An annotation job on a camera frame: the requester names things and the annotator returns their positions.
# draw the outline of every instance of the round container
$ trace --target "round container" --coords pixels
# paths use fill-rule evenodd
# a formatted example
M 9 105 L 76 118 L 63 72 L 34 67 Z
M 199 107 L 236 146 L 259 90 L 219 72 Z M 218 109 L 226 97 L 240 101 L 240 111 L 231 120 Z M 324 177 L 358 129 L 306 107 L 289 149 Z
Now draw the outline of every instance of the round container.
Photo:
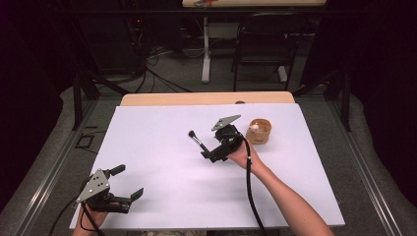
M 258 125 L 258 129 L 256 131 L 251 129 L 253 125 Z M 248 130 L 246 131 L 246 139 L 251 142 L 252 145 L 266 144 L 269 139 L 271 129 L 272 125 L 269 120 L 255 119 L 251 122 Z

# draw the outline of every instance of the black chair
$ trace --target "black chair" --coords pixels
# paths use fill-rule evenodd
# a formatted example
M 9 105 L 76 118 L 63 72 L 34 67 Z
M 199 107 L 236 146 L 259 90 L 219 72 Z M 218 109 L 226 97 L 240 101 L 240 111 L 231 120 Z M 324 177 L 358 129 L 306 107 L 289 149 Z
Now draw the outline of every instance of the black chair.
M 232 63 L 233 90 L 236 90 L 238 65 L 289 66 L 285 89 L 288 90 L 297 44 L 308 27 L 301 14 L 257 13 L 239 25 Z

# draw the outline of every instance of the chair backrest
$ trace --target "chair backrest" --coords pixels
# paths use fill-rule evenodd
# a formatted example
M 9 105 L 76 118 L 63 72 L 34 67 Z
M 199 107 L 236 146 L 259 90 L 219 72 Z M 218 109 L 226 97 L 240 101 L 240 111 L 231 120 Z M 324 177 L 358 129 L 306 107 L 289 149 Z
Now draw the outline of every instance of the chair backrest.
M 256 13 L 245 18 L 238 29 L 239 34 L 304 33 L 308 19 L 294 13 Z

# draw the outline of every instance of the wooden tabletop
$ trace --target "wooden tabletop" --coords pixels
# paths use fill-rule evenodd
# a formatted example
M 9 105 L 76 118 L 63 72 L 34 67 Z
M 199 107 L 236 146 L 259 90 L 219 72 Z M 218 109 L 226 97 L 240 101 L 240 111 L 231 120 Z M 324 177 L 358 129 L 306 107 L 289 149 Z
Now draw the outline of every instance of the wooden tabletop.
M 327 0 L 212 0 L 208 7 L 276 7 L 276 6 L 324 6 Z M 183 7 L 198 7 L 199 0 L 183 0 Z
M 132 93 L 123 96 L 121 106 L 155 105 L 211 105 L 245 103 L 295 103 L 289 91 L 245 92 L 177 92 L 177 93 Z

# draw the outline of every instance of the human arm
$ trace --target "human arm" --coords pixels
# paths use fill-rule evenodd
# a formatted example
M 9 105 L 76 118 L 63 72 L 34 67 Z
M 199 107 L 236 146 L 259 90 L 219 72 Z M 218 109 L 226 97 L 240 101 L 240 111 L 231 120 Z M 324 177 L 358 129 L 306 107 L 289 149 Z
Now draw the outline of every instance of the human arm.
M 319 214 L 261 161 L 251 144 L 249 147 L 252 161 L 251 172 L 267 187 L 291 230 L 299 236 L 333 235 Z M 227 157 L 242 168 L 246 168 L 247 156 L 245 143 L 242 143 Z
M 98 212 L 89 209 L 89 206 L 86 205 L 87 210 L 89 211 L 89 215 L 91 215 L 91 218 L 94 220 L 97 227 L 100 227 L 101 224 L 104 222 L 105 217 L 107 216 L 108 212 Z M 73 236 L 90 236 L 94 235 L 94 231 L 89 231 L 85 229 L 93 230 L 94 227 L 92 226 L 91 222 L 89 221 L 89 218 L 84 214 L 84 210 L 82 207 L 80 207 L 79 216 L 77 219 L 76 227 L 74 228 Z

